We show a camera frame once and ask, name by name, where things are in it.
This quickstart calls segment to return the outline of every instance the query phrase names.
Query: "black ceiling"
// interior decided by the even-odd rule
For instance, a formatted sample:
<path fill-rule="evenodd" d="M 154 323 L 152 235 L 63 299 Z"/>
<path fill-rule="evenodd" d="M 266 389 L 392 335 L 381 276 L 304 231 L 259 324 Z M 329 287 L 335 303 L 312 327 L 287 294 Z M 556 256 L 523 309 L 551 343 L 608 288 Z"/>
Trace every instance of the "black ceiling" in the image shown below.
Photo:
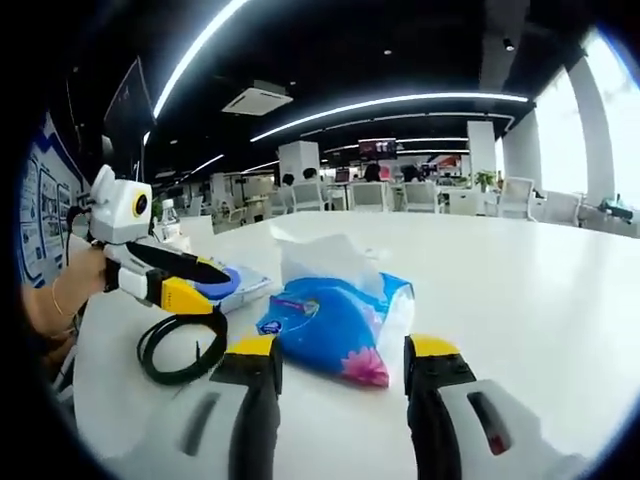
<path fill-rule="evenodd" d="M 79 163 L 90 180 L 100 167 L 102 117 L 131 62 L 141 58 L 155 104 L 175 65 L 229 1 L 129 2 L 88 44 L 68 84 L 82 139 Z M 278 145 L 300 135 L 326 150 L 367 137 L 465 136 L 468 120 L 412 116 L 323 130 L 379 117 L 488 112 L 517 122 L 531 103 L 402 102 L 325 117 L 254 144 L 249 141 L 309 114 L 394 95 L 490 89 L 535 98 L 561 65 L 577 58 L 578 41 L 590 24 L 581 3 L 249 0 L 204 44 L 173 90 L 146 148 L 146 179 L 165 169 L 176 170 L 179 177 L 221 153 L 223 159 L 197 176 L 242 170 L 275 159 Z M 514 40 L 514 52 L 504 50 L 504 36 Z M 385 55 L 385 50 L 392 54 Z M 252 80 L 283 86 L 294 101 L 263 117 L 222 113 Z M 78 142 L 68 126 L 63 93 L 52 109 L 75 151 Z M 495 119 L 498 135 L 509 121 Z"/>

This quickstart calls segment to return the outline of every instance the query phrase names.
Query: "coiled cable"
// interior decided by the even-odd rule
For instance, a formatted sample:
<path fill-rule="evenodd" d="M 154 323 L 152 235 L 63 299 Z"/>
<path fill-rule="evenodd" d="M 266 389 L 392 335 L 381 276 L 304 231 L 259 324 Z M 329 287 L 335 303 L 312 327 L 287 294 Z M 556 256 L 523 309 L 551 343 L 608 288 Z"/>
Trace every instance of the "coiled cable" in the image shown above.
<path fill-rule="evenodd" d="M 173 372 L 161 372 L 153 364 L 153 353 L 169 333 L 185 325 L 204 325 L 210 328 L 216 338 L 213 343 L 200 354 L 200 346 L 196 343 L 195 361 L 186 368 Z M 136 347 L 138 361 L 147 376 L 161 385 L 181 385 L 200 378 L 215 367 L 227 350 L 227 317 L 214 308 L 206 315 L 172 315 L 147 330 Z"/>

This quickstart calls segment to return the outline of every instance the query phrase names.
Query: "white robot head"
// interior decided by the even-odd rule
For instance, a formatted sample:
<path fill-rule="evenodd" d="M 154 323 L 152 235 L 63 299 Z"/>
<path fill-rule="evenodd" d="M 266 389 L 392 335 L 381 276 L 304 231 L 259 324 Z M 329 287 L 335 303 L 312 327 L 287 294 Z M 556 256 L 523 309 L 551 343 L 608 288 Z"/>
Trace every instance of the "white robot head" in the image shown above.
<path fill-rule="evenodd" d="M 151 222 L 151 185 L 132 180 L 116 179 L 109 165 L 98 172 L 91 198 L 89 231 L 96 240 L 123 244 L 149 234 Z"/>

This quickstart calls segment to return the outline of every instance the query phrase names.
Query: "water bottle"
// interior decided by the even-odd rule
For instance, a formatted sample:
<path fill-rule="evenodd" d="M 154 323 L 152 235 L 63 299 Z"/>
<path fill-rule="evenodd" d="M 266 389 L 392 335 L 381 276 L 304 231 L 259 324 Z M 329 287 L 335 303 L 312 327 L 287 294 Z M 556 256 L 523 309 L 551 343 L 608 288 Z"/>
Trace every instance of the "water bottle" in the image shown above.
<path fill-rule="evenodd" d="M 182 235 L 180 230 L 180 219 L 173 207 L 173 199 L 169 198 L 162 201 L 162 219 L 160 220 L 160 229 L 162 231 L 162 239 L 164 241 L 173 240 Z"/>

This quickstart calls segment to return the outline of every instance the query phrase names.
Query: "bracelet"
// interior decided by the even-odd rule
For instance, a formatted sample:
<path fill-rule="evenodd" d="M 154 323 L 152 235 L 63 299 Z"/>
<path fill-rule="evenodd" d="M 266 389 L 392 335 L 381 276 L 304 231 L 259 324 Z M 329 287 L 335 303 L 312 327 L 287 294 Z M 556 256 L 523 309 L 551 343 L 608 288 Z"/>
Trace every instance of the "bracelet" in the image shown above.
<path fill-rule="evenodd" d="M 53 285 L 51 285 L 51 299 L 53 300 L 53 304 L 56 307 L 56 310 L 58 311 L 58 313 L 60 314 L 60 316 L 62 317 L 72 317 L 73 315 L 75 315 L 75 313 L 64 313 L 62 311 L 62 309 L 60 308 L 60 305 L 58 305 L 58 301 L 56 300 L 56 282 L 58 281 L 58 278 L 60 277 L 56 277 L 56 279 L 53 281 Z"/>

